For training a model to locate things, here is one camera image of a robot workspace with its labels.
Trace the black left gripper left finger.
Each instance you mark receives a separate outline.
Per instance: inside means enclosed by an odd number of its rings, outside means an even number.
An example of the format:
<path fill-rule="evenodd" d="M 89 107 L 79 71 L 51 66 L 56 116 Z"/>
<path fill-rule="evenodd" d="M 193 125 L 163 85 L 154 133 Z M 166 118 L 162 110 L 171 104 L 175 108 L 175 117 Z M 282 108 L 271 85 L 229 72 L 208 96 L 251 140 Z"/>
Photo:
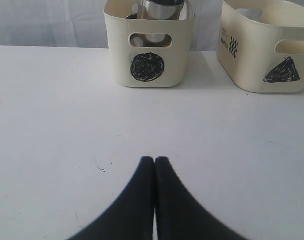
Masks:
<path fill-rule="evenodd" d="M 118 198 L 72 240 L 151 240 L 155 203 L 154 160 L 140 159 Z"/>

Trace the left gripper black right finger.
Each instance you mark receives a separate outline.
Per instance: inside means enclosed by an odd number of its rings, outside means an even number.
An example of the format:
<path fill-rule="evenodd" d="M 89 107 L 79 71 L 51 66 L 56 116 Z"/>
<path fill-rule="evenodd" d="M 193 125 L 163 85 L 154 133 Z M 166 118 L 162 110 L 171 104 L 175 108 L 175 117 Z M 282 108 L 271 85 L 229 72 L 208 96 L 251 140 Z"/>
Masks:
<path fill-rule="evenodd" d="M 159 240 L 243 240 L 207 212 L 188 192 L 167 157 L 155 159 Z"/>

